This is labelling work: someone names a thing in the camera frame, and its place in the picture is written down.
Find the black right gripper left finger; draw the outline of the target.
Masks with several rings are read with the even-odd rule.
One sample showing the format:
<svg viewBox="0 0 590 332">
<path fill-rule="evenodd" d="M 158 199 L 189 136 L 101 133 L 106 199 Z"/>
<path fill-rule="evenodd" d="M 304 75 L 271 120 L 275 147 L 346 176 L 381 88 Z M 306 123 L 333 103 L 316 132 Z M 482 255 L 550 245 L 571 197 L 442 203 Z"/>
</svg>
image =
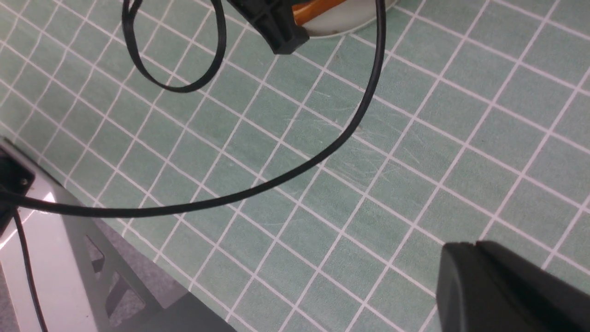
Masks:
<svg viewBox="0 0 590 332">
<path fill-rule="evenodd" d="M 476 243 L 441 250 L 436 303 L 443 332 L 548 332 L 523 315 Z"/>
</svg>

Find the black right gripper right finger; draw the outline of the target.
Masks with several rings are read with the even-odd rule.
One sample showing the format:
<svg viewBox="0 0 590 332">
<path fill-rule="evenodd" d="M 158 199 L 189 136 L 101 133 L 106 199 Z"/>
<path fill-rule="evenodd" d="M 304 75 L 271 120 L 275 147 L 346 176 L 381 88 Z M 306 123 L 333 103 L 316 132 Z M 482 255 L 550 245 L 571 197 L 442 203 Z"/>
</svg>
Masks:
<svg viewBox="0 0 590 332">
<path fill-rule="evenodd" d="M 548 332 L 587 332 L 589 295 L 493 241 L 476 248 L 523 315 Z"/>
</svg>

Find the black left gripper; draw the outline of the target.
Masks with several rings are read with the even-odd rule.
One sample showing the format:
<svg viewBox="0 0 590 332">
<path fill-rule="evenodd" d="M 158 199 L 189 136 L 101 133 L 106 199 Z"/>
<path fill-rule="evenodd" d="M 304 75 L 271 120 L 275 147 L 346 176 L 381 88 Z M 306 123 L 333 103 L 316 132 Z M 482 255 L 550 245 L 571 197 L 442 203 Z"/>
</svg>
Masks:
<svg viewBox="0 0 590 332">
<path fill-rule="evenodd" d="M 303 0 L 230 0 L 238 13 L 256 29 L 276 55 L 293 54 L 310 36 L 295 23 L 293 6 Z"/>
</svg>

